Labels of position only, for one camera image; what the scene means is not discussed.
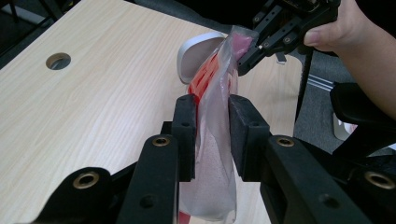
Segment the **transparent plastic bag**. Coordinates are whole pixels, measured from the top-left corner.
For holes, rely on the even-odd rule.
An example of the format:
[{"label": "transparent plastic bag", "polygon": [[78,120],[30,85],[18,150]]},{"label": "transparent plastic bag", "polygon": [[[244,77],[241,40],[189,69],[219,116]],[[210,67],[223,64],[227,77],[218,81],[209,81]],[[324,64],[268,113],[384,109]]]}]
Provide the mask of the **transparent plastic bag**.
[{"label": "transparent plastic bag", "polygon": [[236,184],[231,154],[228,98],[237,93],[237,60],[257,34],[242,27],[207,58],[188,88],[198,104],[195,179],[180,183],[180,210],[209,221],[233,223]]}]

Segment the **black robot end effector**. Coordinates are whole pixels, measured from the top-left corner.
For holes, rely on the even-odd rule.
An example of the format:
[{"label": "black robot end effector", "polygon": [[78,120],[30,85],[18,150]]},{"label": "black robot end effector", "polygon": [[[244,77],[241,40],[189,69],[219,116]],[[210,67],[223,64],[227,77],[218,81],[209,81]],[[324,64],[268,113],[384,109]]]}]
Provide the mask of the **black robot end effector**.
[{"label": "black robot end effector", "polygon": [[305,33],[335,21],[341,0],[269,0],[253,19],[259,39],[238,61],[239,76],[245,75],[264,57],[285,54],[303,46]]}]

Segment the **black cable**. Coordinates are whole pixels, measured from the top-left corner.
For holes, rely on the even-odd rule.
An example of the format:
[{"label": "black cable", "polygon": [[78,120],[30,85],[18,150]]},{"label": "black cable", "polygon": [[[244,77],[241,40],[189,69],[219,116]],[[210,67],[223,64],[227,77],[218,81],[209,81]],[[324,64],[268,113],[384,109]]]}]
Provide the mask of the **black cable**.
[{"label": "black cable", "polygon": [[301,106],[303,105],[303,99],[305,95],[306,84],[308,83],[309,70],[311,69],[313,54],[314,54],[313,48],[306,49],[304,67],[303,67],[303,72],[301,74],[300,90],[298,93],[295,121],[297,121],[297,118],[300,115]]}]

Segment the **light wood grain surface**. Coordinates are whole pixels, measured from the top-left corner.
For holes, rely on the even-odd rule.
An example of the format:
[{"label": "light wood grain surface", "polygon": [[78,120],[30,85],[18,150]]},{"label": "light wood grain surface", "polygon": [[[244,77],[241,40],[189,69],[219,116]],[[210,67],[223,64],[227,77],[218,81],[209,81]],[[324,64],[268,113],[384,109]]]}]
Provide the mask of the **light wood grain surface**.
[{"label": "light wood grain surface", "polygon": [[[171,120],[186,87],[178,48],[210,30],[121,0],[84,0],[0,71],[0,223],[34,220],[62,180],[137,161]],[[54,53],[71,56],[50,70]],[[301,64],[271,57],[240,78],[240,93],[272,133],[292,135]],[[266,223],[258,184],[238,182],[237,223]]]}]

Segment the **human hand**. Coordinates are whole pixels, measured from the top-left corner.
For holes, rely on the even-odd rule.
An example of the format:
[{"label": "human hand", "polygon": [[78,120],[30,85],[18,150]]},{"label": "human hand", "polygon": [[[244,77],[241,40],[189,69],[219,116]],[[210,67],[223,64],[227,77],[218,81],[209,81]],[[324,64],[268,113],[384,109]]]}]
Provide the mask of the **human hand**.
[{"label": "human hand", "polygon": [[371,24],[355,0],[341,0],[337,21],[309,30],[305,34],[304,44],[335,53],[350,50],[364,42]]}]

